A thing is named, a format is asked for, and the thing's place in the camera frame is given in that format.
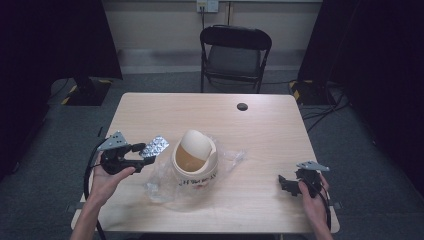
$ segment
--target metal bracket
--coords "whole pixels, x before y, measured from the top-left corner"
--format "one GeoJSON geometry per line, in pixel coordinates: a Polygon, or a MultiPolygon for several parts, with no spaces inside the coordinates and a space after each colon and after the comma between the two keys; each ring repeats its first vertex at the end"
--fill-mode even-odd
{"type": "Polygon", "coordinates": [[[129,145],[127,140],[125,140],[124,135],[120,131],[115,132],[110,136],[102,145],[97,148],[97,151],[105,151],[114,148],[125,147],[129,145]]]}
{"type": "Polygon", "coordinates": [[[322,171],[322,172],[328,172],[330,171],[329,167],[323,166],[317,162],[314,161],[307,161],[307,162],[303,162],[303,163],[298,163],[296,164],[296,166],[298,166],[299,168],[303,168],[306,170],[318,170],[318,171],[322,171]]]}

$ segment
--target black folding chair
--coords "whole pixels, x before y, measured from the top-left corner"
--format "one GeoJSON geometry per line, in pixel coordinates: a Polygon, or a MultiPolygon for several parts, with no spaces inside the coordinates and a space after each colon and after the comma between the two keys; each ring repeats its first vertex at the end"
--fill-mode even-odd
{"type": "Polygon", "coordinates": [[[211,78],[250,82],[253,83],[253,88],[257,86],[256,93],[259,93],[272,46],[268,34],[259,29],[214,25],[201,32],[200,43],[200,92],[203,93],[206,76],[209,83],[211,78]]]}

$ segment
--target chair backrest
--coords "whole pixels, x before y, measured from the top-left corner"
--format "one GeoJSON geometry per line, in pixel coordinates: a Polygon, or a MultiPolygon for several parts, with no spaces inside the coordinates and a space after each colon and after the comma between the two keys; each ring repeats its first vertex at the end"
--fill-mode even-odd
{"type": "Polygon", "coordinates": [[[200,33],[200,42],[204,44],[269,51],[272,40],[265,32],[259,29],[235,27],[228,25],[214,25],[203,29],[200,33]]]}

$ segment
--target black curtain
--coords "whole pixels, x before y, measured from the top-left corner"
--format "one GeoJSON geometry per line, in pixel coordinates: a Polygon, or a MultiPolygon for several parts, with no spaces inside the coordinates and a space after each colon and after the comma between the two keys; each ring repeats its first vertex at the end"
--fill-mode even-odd
{"type": "Polygon", "coordinates": [[[0,179],[16,164],[51,84],[62,78],[122,79],[101,0],[0,1],[0,179]]]}
{"type": "Polygon", "coordinates": [[[424,195],[424,3],[344,2],[324,1],[299,76],[344,84],[377,146],[424,195]]]}

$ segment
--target wooden table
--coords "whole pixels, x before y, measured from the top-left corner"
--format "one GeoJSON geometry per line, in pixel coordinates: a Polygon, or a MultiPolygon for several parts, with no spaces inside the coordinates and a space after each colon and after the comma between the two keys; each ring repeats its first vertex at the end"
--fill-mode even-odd
{"type": "MultiPolygon", "coordinates": [[[[108,136],[120,130],[129,143],[163,136],[170,146],[156,159],[167,161],[189,129],[214,136],[226,149],[247,151],[246,159],[195,204],[153,203],[144,184],[154,169],[123,180],[103,206],[105,231],[176,233],[311,232],[301,195],[282,191],[278,175],[295,180],[296,163],[316,160],[296,102],[289,95],[124,94],[108,136]],[[238,103],[248,109],[240,111],[238,103]]],[[[127,159],[139,159],[137,154],[127,159]]],[[[334,209],[332,232],[340,228],[334,209]]],[[[76,212],[74,227],[79,216],[76,212]]]]}

